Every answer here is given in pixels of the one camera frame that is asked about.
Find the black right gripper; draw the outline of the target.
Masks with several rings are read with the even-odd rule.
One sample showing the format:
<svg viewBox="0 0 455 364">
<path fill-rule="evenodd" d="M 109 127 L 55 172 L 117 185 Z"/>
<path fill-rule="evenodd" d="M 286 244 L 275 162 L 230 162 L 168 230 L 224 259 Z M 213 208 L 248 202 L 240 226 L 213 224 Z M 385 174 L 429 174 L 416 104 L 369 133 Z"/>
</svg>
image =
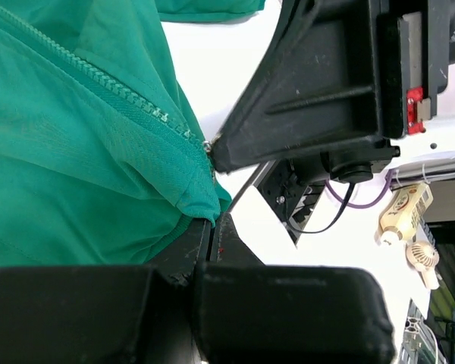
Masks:
<svg viewBox="0 0 455 364">
<path fill-rule="evenodd" d="M 421 133 L 455 64 L 455 1 L 285 1 L 212 143 L 216 171 L 325 154 L 389 162 Z"/>
</svg>

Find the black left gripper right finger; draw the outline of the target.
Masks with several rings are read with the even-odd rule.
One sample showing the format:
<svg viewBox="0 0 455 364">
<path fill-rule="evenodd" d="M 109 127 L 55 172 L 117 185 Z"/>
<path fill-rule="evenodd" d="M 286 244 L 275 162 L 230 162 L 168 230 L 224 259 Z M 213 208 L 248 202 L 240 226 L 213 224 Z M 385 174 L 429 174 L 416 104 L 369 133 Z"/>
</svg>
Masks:
<svg viewBox="0 0 455 364">
<path fill-rule="evenodd" d="M 193 277 L 193 327 L 210 363 L 389 363 L 380 286 L 359 268 L 264 265 L 224 213 Z"/>
</svg>

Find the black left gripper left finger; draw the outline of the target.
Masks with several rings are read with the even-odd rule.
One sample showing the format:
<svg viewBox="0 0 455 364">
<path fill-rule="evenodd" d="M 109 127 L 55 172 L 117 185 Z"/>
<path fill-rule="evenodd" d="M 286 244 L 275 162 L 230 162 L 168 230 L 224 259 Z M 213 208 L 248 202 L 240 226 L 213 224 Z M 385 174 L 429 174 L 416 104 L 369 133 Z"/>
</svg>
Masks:
<svg viewBox="0 0 455 364">
<path fill-rule="evenodd" d="M 211 225 L 149 265 L 0 268 L 0 363 L 198 363 L 184 288 Z"/>
</svg>

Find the green zip jacket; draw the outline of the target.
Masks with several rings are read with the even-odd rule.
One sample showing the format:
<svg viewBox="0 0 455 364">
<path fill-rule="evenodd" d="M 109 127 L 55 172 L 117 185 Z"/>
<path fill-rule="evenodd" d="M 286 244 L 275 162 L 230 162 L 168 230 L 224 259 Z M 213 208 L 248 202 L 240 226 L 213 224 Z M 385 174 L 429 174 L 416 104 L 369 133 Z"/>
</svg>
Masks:
<svg viewBox="0 0 455 364">
<path fill-rule="evenodd" d="M 0 267 L 143 264 L 231 204 L 164 22 L 262 1 L 0 1 Z"/>
</svg>

